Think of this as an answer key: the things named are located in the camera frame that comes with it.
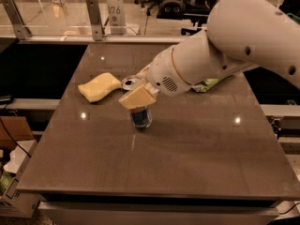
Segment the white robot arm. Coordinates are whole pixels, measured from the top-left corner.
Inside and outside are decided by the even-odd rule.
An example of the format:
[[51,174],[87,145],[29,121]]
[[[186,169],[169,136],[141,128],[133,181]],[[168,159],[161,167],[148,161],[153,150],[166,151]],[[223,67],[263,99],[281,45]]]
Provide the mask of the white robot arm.
[[126,109],[176,96],[207,79],[223,79],[252,65],[300,85],[300,24],[266,0],[220,0],[206,27],[160,52],[119,98]]

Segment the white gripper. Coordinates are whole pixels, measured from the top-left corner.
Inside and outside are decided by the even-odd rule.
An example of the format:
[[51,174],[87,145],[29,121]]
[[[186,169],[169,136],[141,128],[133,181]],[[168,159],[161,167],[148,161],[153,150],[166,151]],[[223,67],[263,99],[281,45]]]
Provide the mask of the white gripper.
[[[191,88],[191,85],[180,77],[175,68],[173,49],[174,45],[160,52],[152,62],[137,73],[139,77],[144,78],[153,87],[169,97],[186,93]],[[157,99],[144,83],[134,90],[126,92],[118,100],[127,110],[148,106],[156,101]]]

